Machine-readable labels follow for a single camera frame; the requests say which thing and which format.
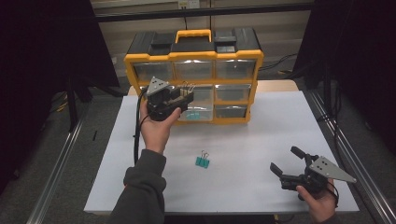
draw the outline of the transparent drawer front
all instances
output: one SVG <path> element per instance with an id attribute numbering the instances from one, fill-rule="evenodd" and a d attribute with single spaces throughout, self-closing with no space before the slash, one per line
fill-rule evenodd
<path id="1" fill-rule="evenodd" d="M 256 60 L 254 59 L 217 60 L 217 78 L 252 78 L 255 65 Z"/>
<path id="2" fill-rule="evenodd" d="M 250 84 L 216 85 L 216 100 L 246 101 L 250 94 Z"/>
<path id="3" fill-rule="evenodd" d="M 194 101 L 193 105 L 213 105 L 213 86 L 199 85 L 193 89 Z"/>
<path id="4" fill-rule="evenodd" d="M 172 64 L 166 63 L 132 63 L 134 71 L 141 81 L 150 81 L 156 77 L 163 81 L 173 79 Z"/>
<path id="5" fill-rule="evenodd" d="M 186 121 L 210 121 L 213 119 L 213 105 L 189 105 L 179 120 Z"/>
<path id="6" fill-rule="evenodd" d="M 175 73 L 182 80 L 210 79 L 212 78 L 212 61 L 175 61 Z"/>
<path id="7" fill-rule="evenodd" d="M 216 118 L 244 118 L 247 113 L 246 105 L 215 105 Z"/>

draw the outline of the human arm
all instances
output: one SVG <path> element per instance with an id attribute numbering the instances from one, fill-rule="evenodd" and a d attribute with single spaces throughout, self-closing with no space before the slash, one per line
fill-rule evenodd
<path id="1" fill-rule="evenodd" d="M 140 107 L 141 133 L 146 144 L 135 167 L 130 167 L 124 177 L 125 189 L 107 223 L 163 223 L 162 178 L 166 158 L 163 156 L 170 128 L 180 116 L 180 109 L 161 122 L 147 117 L 146 102 Z"/>
<path id="2" fill-rule="evenodd" d="M 334 191 L 333 180 L 329 179 L 328 189 Z M 319 195 L 311 195 L 303 186 L 297 186 L 297 191 L 309 206 L 309 215 L 313 223 L 339 224 L 335 214 L 335 198 L 329 191 L 323 190 Z"/>

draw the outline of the silver metal plate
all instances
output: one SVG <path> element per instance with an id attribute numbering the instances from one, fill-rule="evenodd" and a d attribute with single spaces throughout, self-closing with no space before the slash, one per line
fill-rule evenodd
<path id="1" fill-rule="evenodd" d="M 356 178 L 347 174 L 347 172 L 343 171 L 325 157 L 319 157 L 314 163 L 312 163 L 312 165 L 309 166 L 309 169 L 332 179 L 343 180 L 349 183 L 357 182 Z"/>
<path id="2" fill-rule="evenodd" d="M 162 81 L 156 77 L 153 77 L 148 85 L 147 96 L 154 94 L 157 91 L 161 91 L 169 86 L 169 82 Z"/>

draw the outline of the yellow handle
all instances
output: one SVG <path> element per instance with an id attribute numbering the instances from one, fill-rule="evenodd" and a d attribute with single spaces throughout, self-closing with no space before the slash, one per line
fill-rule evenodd
<path id="1" fill-rule="evenodd" d="M 192 37 L 192 36 L 208 36 L 209 42 L 212 42 L 212 32 L 210 30 L 182 30 L 177 31 L 176 43 L 180 37 Z"/>

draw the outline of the human hand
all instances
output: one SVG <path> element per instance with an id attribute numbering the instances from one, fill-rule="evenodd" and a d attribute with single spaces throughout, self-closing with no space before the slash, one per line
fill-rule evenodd
<path id="1" fill-rule="evenodd" d="M 334 191 L 333 180 L 329 179 L 327 187 Z M 335 214 L 335 198 L 329 191 L 323 190 L 319 195 L 311 195 L 303 186 L 297 186 L 297 191 L 309 206 L 309 215 L 313 223 L 321 223 Z"/>
<path id="2" fill-rule="evenodd" d="M 176 108 L 166 120 L 155 121 L 149 117 L 147 101 L 140 106 L 140 132 L 143 135 L 146 149 L 163 154 L 165 145 L 168 142 L 171 127 L 180 117 L 180 114 L 181 109 Z"/>

